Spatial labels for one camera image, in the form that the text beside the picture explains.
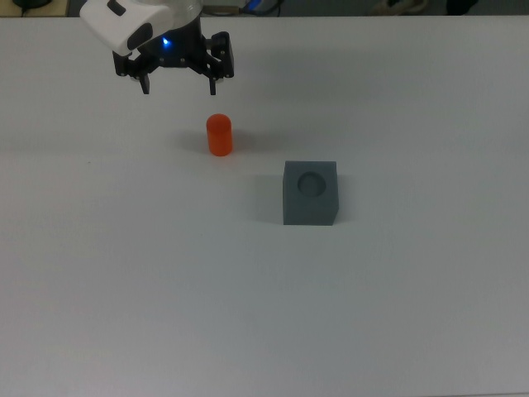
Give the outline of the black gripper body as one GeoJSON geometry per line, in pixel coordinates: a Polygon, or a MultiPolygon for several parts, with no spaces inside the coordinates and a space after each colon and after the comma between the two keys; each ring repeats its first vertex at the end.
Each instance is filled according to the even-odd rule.
{"type": "Polygon", "coordinates": [[[199,18],[153,38],[138,51],[142,62],[154,66],[207,69],[207,50],[199,18]]]}

